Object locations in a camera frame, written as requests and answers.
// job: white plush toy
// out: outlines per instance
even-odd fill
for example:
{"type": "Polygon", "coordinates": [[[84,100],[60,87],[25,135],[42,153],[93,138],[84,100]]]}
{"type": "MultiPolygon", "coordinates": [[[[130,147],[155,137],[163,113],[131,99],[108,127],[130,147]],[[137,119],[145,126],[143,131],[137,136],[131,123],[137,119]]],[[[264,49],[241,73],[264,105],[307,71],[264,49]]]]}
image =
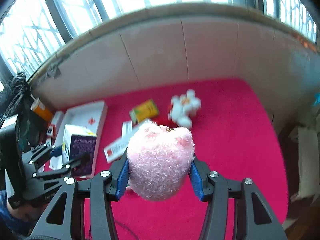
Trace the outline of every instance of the white plush toy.
{"type": "Polygon", "coordinates": [[[173,96],[171,99],[172,110],[170,110],[168,118],[175,122],[178,126],[192,128],[192,121],[189,116],[196,116],[197,111],[201,107],[201,101],[196,98],[196,93],[192,89],[187,90],[186,95],[173,96]]]}

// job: white cardboard box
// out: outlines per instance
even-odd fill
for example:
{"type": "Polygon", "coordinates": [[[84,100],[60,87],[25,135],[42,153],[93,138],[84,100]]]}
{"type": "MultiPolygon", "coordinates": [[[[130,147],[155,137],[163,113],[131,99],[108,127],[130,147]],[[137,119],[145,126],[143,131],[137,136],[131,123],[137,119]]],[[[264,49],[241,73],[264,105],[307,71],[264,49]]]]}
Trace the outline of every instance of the white cardboard box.
{"type": "Polygon", "coordinates": [[[299,135],[299,191],[293,199],[311,197],[319,191],[319,145],[317,132],[298,127],[299,135]]]}
{"type": "MultiPolygon", "coordinates": [[[[64,128],[66,124],[84,126],[97,135],[97,142],[92,163],[92,173],[87,175],[86,178],[92,178],[94,176],[99,143],[104,121],[106,119],[107,108],[108,107],[106,106],[105,102],[102,100],[68,109],[63,118],[56,141],[54,143],[56,146],[62,145],[64,128]]],[[[49,167],[52,170],[61,169],[62,156],[60,155],[59,157],[52,157],[49,167]]]]}
{"type": "Polygon", "coordinates": [[[49,125],[48,125],[47,136],[52,138],[57,137],[63,117],[64,117],[64,112],[62,111],[57,111],[54,114],[52,120],[49,122],[49,125]]]}

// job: pink carpet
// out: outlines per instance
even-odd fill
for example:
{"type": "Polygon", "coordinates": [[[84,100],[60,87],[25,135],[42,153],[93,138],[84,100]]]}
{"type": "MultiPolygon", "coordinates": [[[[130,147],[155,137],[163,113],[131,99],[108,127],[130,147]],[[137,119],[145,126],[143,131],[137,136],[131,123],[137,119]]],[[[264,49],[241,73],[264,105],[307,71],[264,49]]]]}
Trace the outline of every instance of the pink carpet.
{"type": "MultiPolygon", "coordinates": [[[[288,191],[281,150],[261,103],[241,80],[195,82],[106,98],[108,113],[96,173],[109,167],[103,148],[121,136],[122,122],[130,119],[128,113],[134,106],[152,98],[164,114],[171,97],[189,88],[202,101],[192,129],[198,159],[225,178],[252,178],[282,223],[287,215],[288,191]]],[[[206,206],[194,195],[189,178],[167,201],[150,202],[126,193],[120,202],[112,203],[119,239],[127,240],[198,239],[206,206]]],[[[88,237],[89,200],[85,210],[88,237]]],[[[233,201],[229,200],[225,239],[232,239],[233,214],[233,201]]]]}

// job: white tray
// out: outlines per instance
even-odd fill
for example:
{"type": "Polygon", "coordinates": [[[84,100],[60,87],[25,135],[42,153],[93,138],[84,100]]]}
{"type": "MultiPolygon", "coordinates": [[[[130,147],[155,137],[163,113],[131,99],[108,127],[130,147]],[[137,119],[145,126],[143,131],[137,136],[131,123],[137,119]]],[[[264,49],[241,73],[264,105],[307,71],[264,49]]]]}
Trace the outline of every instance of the white tray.
{"type": "MultiPolygon", "coordinates": [[[[102,100],[68,109],[62,120],[61,126],[57,134],[57,138],[54,142],[54,145],[56,146],[62,145],[63,133],[66,124],[84,126],[97,135],[97,142],[96,147],[94,149],[92,163],[92,173],[90,175],[83,176],[84,178],[92,178],[94,176],[100,137],[104,121],[106,119],[107,108],[108,107],[106,106],[105,102],[102,100]]],[[[49,167],[52,170],[61,169],[62,156],[52,157],[50,160],[49,167]]]]}

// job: blue gripper pad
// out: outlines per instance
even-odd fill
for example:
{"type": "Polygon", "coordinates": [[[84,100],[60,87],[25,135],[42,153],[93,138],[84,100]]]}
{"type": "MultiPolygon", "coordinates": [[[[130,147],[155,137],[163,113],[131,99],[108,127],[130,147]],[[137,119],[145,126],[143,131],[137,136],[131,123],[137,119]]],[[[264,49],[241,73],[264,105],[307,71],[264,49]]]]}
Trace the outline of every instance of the blue gripper pad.
{"type": "Polygon", "coordinates": [[[117,181],[116,198],[118,201],[124,195],[125,189],[128,185],[128,180],[129,180],[129,161],[127,159],[120,171],[118,181],[117,181]]]}
{"type": "Polygon", "coordinates": [[[193,162],[191,163],[189,177],[190,177],[192,188],[193,188],[193,191],[195,192],[195,195],[199,198],[199,200],[203,201],[204,192],[202,188],[202,180],[196,168],[196,165],[193,162]]]}

